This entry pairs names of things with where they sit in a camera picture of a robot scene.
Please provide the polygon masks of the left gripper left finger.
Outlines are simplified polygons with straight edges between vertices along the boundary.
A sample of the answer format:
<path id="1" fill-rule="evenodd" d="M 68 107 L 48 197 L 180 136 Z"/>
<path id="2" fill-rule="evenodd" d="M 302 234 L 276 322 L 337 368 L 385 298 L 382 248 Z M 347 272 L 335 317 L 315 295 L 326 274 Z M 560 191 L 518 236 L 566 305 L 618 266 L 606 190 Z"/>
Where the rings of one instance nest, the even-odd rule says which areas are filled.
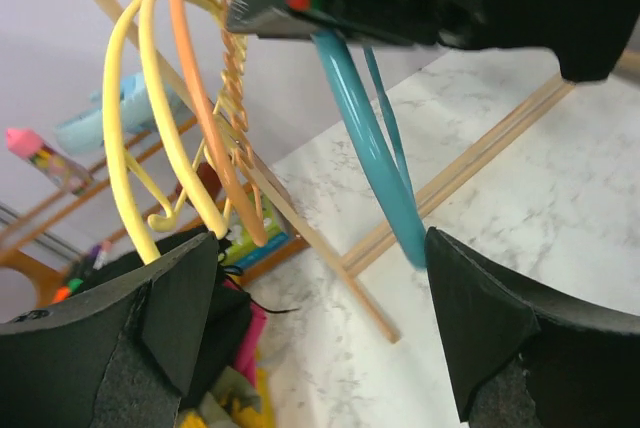
<path id="1" fill-rule="evenodd" d="M 216 280 L 210 234 L 127 253 L 64 301 L 1 326 L 4 427 L 170 427 L 191 386 Z"/>

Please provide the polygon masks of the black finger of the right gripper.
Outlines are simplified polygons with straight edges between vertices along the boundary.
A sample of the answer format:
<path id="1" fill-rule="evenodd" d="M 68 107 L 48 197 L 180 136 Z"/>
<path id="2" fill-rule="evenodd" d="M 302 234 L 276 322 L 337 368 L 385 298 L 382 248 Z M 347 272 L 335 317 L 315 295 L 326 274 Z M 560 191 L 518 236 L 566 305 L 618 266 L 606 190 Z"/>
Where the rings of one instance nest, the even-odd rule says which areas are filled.
<path id="1" fill-rule="evenodd" d="M 331 12 L 329 0 L 232 0 L 226 28 L 267 39 L 308 41 L 325 30 L 333 30 L 348 41 L 360 39 L 354 23 Z"/>

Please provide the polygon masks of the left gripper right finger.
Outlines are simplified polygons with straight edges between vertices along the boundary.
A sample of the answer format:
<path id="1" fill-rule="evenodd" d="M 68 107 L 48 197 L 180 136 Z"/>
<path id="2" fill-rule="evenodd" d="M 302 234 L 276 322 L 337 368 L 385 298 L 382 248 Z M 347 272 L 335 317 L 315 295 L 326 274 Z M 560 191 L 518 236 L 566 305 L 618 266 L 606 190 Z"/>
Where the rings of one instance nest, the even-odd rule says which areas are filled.
<path id="1" fill-rule="evenodd" d="M 435 227 L 425 254 L 461 422 L 638 426 L 638 316 L 553 289 Z"/>

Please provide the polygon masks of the blue hanger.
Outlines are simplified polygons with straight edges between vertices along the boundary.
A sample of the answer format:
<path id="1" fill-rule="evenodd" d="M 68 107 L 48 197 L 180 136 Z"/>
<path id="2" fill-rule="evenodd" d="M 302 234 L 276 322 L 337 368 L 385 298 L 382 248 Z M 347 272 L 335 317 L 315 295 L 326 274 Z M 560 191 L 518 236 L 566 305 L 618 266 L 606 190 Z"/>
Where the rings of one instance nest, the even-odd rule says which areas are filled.
<path id="1" fill-rule="evenodd" d="M 426 229 L 418 213 L 399 128 L 372 47 L 363 52 L 377 93 L 383 133 L 346 42 L 332 31 L 312 36 L 366 178 L 408 261 L 427 268 Z"/>

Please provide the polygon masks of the black trousers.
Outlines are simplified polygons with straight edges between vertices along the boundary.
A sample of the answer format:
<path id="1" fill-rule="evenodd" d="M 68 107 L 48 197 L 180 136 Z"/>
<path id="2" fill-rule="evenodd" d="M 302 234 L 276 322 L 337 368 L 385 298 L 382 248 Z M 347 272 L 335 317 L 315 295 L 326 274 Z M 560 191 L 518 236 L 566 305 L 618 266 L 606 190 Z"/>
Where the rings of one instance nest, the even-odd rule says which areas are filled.
<path id="1" fill-rule="evenodd" d="M 206 254 L 204 257 L 205 266 L 208 272 L 213 271 L 211 266 L 214 260 L 217 261 L 219 253 L 231 247 L 231 242 L 223 238 L 217 240 L 215 235 L 210 233 L 204 226 L 188 229 L 161 238 L 157 242 L 157 247 L 161 255 L 165 255 L 187 242 L 191 238 L 207 234 L 214 242 L 217 242 L 214 254 Z M 99 270 L 87 275 L 83 284 L 73 295 L 78 295 L 89 291 L 97 286 L 107 283 L 113 279 L 124 276 L 142 267 L 140 256 L 131 251 L 121 257 L 107 263 Z M 203 398 L 204 393 L 216 382 L 222 371 L 226 367 L 232 367 L 237 350 L 248 329 L 251 309 L 250 304 L 254 302 L 263 308 L 266 313 L 285 314 L 296 309 L 288 310 L 268 310 L 254 301 L 251 296 L 234 284 L 231 274 L 239 274 L 236 266 L 222 266 L 219 262 L 216 265 L 216 279 L 211 288 L 211 301 L 204 323 L 203 333 L 199 352 L 194 365 L 189 390 L 180 402 L 180 409 L 195 408 Z"/>

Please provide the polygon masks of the camouflage yellow trousers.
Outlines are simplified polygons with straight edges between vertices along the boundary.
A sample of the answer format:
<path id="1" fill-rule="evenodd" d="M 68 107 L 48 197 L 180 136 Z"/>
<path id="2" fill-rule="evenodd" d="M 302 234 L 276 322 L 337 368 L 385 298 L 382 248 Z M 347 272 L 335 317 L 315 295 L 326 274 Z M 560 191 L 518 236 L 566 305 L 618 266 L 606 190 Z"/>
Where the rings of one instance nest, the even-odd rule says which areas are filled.
<path id="1" fill-rule="evenodd" d="M 241 373 L 226 367 L 200 404 L 180 412 L 175 427 L 263 427 L 262 399 Z"/>

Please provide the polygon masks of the pink trousers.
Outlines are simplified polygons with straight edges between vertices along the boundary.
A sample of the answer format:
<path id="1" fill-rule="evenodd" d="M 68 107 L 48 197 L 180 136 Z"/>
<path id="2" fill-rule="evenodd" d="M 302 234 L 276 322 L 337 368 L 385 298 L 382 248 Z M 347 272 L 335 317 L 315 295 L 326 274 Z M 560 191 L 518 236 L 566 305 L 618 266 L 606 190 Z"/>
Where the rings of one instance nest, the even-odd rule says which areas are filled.
<path id="1" fill-rule="evenodd" d="M 243 375 L 251 385 L 256 386 L 256 352 L 260 337 L 267 324 L 267 315 L 263 308 L 252 302 L 251 318 L 248 329 L 237 350 L 232 367 Z"/>

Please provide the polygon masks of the yellow hanger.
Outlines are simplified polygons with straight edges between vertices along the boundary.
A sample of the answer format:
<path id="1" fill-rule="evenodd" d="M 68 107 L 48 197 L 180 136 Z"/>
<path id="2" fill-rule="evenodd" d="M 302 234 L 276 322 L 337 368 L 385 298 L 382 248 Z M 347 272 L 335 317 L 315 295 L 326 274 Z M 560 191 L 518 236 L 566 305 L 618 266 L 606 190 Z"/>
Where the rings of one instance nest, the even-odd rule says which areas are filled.
<path id="1" fill-rule="evenodd" d="M 169 198 L 125 147 L 120 111 L 120 79 L 124 43 L 138 13 L 141 0 L 131 0 L 114 24 L 104 60 L 102 117 L 104 148 L 110 184 L 124 228 L 144 264 L 161 257 L 155 241 L 144 225 L 128 175 L 134 174 L 168 216 L 175 214 Z"/>
<path id="2" fill-rule="evenodd" d="M 184 103 L 187 104 L 194 113 L 195 108 L 187 90 L 183 72 L 177 74 L 171 67 L 162 65 L 158 57 L 153 31 L 156 1 L 157 0 L 141 0 L 139 12 L 140 55 L 155 122 L 169 162 L 182 186 L 182 190 L 176 203 L 171 203 L 175 214 L 173 216 L 153 214 L 149 216 L 148 224 L 157 232 L 167 232 L 173 229 L 177 223 L 183 204 L 185 202 L 191 202 L 206 227 L 212 231 L 217 238 L 222 239 L 227 234 L 231 214 L 236 211 L 228 204 L 224 189 L 221 197 L 224 205 L 218 207 L 207 193 L 196 173 L 201 162 L 208 162 L 213 168 L 212 158 L 207 152 L 204 135 L 196 159 L 189 159 L 182 145 L 169 107 L 163 82 L 169 80 Z M 203 4 L 201 2 L 194 3 L 194 0 L 188 1 L 208 11 L 213 7 L 210 3 Z"/>

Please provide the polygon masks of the orange hanger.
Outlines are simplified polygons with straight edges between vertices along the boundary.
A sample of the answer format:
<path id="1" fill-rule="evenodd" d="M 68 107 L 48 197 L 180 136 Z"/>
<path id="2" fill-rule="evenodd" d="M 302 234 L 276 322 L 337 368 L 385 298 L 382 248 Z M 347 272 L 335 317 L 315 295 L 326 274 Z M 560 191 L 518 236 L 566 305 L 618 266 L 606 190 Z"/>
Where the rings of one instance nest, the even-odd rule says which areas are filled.
<path id="1" fill-rule="evenodd" d="M 268 241 L 264 228 L 259 186 L 251 175 L 254 151 L 247 139 L 248 115 L 244 106 L 243 76 L 247 58 L 247 39 L 226 27 L 230 0 L 194 0 L 212 4 L 209 10 L 220 27 L 224 45 L 222 86 L 214 99 L 207 93 L 191 39 L 186 6 L 188 0 L 169 0 L 170 16 L 177 52 L 195 114 L 204 135 L 213 168 L 233 207 L 253 242 L 262 247 Z"/>

